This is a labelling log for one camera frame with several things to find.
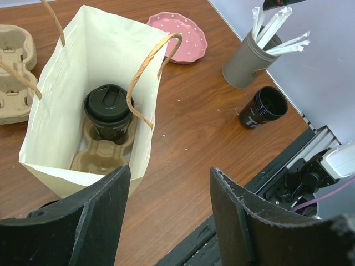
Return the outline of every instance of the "black paper cup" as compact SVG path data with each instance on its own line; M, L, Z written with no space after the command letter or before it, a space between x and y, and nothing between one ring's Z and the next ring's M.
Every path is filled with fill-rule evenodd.
M85 113L102 139L117 141L126 134L133 115L126 99L127 92L112 84L93 90L85 98Z
M277 89L267 86L260 89L239 114L240 123L248 128L259 127L284 116L288 110L286 98Z

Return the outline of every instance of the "coffee cup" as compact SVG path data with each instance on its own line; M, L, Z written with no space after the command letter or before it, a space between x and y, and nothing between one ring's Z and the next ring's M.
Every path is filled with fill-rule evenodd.
M85 98L85 113L102 139L118 141L126 134L133 115L126 98L127 92L113 84L94 89Z
M287 109L288 103L282 93L276 88L266 86L243 108L239 120L244 127L254 129L281 118Z

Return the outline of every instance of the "white paper bag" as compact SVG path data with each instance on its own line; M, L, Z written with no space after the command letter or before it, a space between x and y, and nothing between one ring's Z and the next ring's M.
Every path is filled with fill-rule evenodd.
M43 97L33 99L19 153L19 162L61 197L103 177L70 170L83 138L87 94L105 84L128 88L147 55L168 38L162 30L88 6L81 7L64 36L65 46L58 41L39 78L37 88ZM160 81L157 74L165 52L166 45L148 61L132 94L135 108L153 123ZM139 120L129 161L130 194L148 166L152 135L153 130Z

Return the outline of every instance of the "pink polka dot plate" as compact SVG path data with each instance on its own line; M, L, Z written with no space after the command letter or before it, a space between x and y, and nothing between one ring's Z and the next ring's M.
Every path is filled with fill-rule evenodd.
M161 29L168 34L180 33L182 44L170 60L179 64L190 64L206 53L207 41L205 33L191 19L178 13L160 12L149 18L147 25ZM177 43L177 39L168 42L165 56L168 56Z

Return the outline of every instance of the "wood grain surface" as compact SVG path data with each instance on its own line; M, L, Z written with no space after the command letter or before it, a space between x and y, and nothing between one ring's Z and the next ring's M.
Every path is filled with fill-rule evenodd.
M163 71L149 167L126 209L116 265L154 265L212 214L211 166L245 185L307 125L292 106L285 117L258 129L240 125L237 112L258 89L273 82L263 75L246 90L227 84L221 69L240 42L207 0L50 2L64 27L82 4L143 23L161 11L178 12L194 20L209 43L198 62L169 63ZM50 15L34 4L0 9L0 18L0 23L32 34L38 54L33 73L39 77L59 38ZM58 199L18 163L26 127L26 123L0 127L1 219L23 218Z

